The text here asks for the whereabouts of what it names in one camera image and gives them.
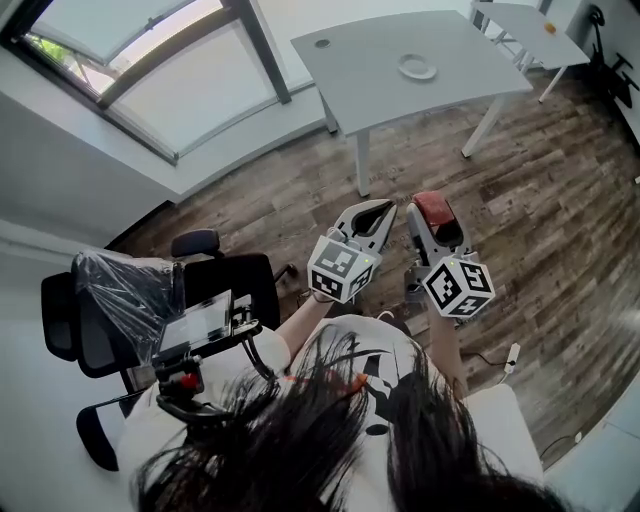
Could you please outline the person's right forearm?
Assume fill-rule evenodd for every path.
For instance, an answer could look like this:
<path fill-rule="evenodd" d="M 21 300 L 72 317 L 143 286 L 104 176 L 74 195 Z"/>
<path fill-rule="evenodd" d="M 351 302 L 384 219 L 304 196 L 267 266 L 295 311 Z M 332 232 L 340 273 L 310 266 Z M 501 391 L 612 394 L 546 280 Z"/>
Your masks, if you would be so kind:
<path fill-rule="evenodd" d="M 432 307 L 428 308 L 427 314 L 431 343 L 429 357 L 448 383 L 454 396 L 463 399 L 468 395 L 468 386 L 454 320 L 442 317 Z"/>

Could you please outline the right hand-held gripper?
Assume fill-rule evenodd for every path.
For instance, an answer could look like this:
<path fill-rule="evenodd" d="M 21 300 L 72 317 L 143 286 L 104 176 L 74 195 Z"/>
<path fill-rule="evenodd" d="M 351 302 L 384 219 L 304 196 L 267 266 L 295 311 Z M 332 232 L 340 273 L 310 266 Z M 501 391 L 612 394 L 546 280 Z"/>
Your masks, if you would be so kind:
<path fill-rule="evenodd" d="M 446 222 L 438 226 L 438 242 L 418 206 L 407 206 L 409 234 L 419 260 L 404 274 L 408 303 L 431 301 L 436 312 L 448 318 L 472 318 L 495 298 L 486 265 L 472 251 L 464 224 L 449 202 Z M 444 255 L 442 247 L 453 254 Z"/>

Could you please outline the person's left forearm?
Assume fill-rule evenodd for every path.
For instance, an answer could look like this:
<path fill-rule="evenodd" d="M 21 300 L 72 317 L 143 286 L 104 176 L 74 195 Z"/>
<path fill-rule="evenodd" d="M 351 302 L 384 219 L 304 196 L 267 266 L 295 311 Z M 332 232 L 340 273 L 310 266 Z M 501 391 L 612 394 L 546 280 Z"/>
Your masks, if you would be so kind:
<path fill-rule="evenodd" d="M 313 292 L 306 302 L 276 330 L 287 346 L 292 359 L 305 345 L 333 304 L 332 300 L 317 296 Z"/>

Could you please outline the white plate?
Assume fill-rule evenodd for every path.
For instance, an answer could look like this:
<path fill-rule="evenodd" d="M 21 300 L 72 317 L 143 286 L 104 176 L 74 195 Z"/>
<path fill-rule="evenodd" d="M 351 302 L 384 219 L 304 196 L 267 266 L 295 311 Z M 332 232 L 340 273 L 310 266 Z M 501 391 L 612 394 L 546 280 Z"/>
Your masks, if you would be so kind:
<path fill-rule="evenodd" d="M 437 75 L 437 67 L 423 55 L 416 53 L 403 54 L 398 59 L 398 71 L 407 78 L 417 81 L 429 81 Z"/>

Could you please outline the black scooter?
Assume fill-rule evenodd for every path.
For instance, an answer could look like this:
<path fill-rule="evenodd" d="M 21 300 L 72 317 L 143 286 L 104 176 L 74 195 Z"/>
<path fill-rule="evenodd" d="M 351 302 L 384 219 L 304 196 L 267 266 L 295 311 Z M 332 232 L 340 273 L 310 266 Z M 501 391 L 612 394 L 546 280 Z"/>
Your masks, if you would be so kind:
<path fill-rule="evenodd" d="M 615 100 L 620 100 L 627 108 L 633 107 L 630 89 L 640 92 L 638 84 L 624 71 L 623 66 L 630 69 L 633 65 L 620 53 L 617 53 L 617 61 L 613 66 L 606 63 L 600 28 L 605 26 L 603 11 L 595 4 L 590 5 L 588 20 L 595 30 L 596 42 L 593 44 L 593 54 L 589 64 L 590 76 L 594 80 L 596 90 L 601 98 L 609 105 Z"/>

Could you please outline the person's white printed shirt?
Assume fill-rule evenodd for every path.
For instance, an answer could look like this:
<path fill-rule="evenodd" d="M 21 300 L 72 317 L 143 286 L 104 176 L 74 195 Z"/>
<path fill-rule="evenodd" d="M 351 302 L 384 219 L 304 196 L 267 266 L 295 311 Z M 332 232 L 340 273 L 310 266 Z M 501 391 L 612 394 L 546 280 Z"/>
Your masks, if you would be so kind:
<path fill-rule="evenodd" d="M 562 512 L 509 386 L 456 398 L 377 318 L 324 317 L 294 359 L 276 330 L 271 394 L 240 348 L 204 361 L 228 421 L 192 433 L 141 396 L 117 449 L 137 512 Z"/>

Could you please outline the plastic-wrapped black chair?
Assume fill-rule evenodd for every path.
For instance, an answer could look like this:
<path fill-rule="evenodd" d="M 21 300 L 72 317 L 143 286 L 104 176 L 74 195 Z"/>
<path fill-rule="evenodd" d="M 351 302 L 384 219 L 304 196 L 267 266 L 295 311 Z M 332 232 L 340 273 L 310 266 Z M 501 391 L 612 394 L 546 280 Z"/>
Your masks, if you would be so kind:
<path fill-rule="evenodd" d="M 40 291 L 49 352 L 92 379 L 121 375 L 127 393 L 113 401 L 130 413 L 142 391 L 128 371 L 150 366 L 166 321 L 185 309 L 181 265 L 83 251 L 69 271 L 44 278 Z"/>

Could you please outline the dark window frame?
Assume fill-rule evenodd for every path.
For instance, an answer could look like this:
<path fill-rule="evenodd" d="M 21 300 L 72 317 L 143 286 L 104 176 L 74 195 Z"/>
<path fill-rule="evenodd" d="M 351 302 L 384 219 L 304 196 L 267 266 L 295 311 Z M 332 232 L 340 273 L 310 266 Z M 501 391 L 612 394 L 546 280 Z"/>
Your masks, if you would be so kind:
<path fill-rule="evenodd" d="M 171 165 L 291 91 L 255 0 L 15 0 L 0 45 Z"/>

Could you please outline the red block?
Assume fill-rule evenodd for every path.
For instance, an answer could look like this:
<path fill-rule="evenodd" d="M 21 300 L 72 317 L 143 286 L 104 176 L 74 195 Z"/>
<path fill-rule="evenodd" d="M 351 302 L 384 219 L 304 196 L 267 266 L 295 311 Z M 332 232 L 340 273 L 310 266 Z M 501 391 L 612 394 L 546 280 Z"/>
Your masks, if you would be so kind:
<path fill-rule="evenodd" d="M 455 215 L 444 196 L 437 191 L 415 194 L 413 203 L 418 207 L 429 227 L 437 228 L 455 220 Z"/>

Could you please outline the grey table with white legs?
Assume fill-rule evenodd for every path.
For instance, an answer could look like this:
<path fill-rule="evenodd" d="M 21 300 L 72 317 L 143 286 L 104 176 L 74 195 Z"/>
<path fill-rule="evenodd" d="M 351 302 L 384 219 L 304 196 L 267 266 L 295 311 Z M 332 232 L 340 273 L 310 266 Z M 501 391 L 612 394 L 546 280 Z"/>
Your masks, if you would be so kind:
<path fill-rule="evenodd" d="M 328 48 L 314 43 L 328 39 Z M 369 194 L 369 140 L 373 129 L 470 101 L 491 105 L 461 152 L 470 157 L 513 96 L 531 91 L 526 77 L 455 10 L 388 15 L 346 23 L 293 39 L 325 109 L 330 131 L 355 147 L 357 188 Z M 437 67 L 429 81 L 398 71 L 407 53 Z"/>

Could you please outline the black chest rig mount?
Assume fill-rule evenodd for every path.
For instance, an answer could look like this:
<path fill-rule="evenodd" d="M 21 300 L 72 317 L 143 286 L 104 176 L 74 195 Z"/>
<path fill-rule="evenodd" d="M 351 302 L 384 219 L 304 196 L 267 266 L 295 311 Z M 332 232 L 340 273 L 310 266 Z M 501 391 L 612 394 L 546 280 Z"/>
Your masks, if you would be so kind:
<path fill-rule="evenodd" d="M 204 360 L 221 354 L 235 346 L 242 346 L 257 373 L 267 382 L 269 394 L 278 389 L 275 372 L 265 364 L 256 348 L 254 337 L 261 333 L 262 325 L 253 316 L 253 304 L 249 295 L 235 298 L 231 308 L 231 336 L 200 348 L 189 349 L 172 357 L 154 360 L 161 331 L 165 323 L 180 315 L 176 313 L 163 319 L 152 310 L 141 306 L 126 318 L 124 334 L 143 359 L 149 361 L 159 384 L 158 406 L 166 413 L 188 426 L 209 427 L 234 417 L 221 406 L 200 403 L 195 397 L 205 390 L 201 371 Z"/>

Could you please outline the black office chair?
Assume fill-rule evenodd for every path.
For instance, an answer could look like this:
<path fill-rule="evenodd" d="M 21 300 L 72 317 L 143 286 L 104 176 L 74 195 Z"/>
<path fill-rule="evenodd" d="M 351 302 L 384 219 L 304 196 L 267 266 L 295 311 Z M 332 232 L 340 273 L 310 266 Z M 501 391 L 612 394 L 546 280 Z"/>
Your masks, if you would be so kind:
<path fill-rule="evenodd" d="M 220 249 L 218 232 L 212 229 L 186 232 L 173 239 L 173 258 L 198 255 L 206 258 L 183 267 L 186 306 L 195 306 L 230 290 L 235 298 L 245 295 L 251 297 L 253 316 L 263 326 L 271 330 L 280 326 L 276 284 L 286 275 L 293 278 L 298 276 L 299 271 L 294 265 L 287 264 L 273 271 L 264 253 L 227 256 Z"/>

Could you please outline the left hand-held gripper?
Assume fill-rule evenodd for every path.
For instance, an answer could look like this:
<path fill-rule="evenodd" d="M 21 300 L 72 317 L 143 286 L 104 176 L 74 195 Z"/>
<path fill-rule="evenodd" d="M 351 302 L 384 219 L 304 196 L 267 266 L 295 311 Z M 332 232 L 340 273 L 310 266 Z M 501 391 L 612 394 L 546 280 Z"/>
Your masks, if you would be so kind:
<path fill-rule="evenodd" d="M 382 262 L 379 253 L 397 210 L 389 199 L 368 200 L 345 209 L 314 247 L 307 263 L 309 288 L 338 303 L 354 299 Z"/>

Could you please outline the small black monitor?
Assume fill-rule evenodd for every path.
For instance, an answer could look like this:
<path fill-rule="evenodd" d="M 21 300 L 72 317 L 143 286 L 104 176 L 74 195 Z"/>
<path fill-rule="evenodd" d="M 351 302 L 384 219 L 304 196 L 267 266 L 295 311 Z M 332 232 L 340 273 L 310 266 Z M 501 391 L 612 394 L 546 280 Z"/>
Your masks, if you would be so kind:
<path fill-rule="evenodd" d="M 168 320 L 162 328 L 154 360 L 229 338 L 232 331 L 232 299 L 232 291 L 227 290 Z"/>

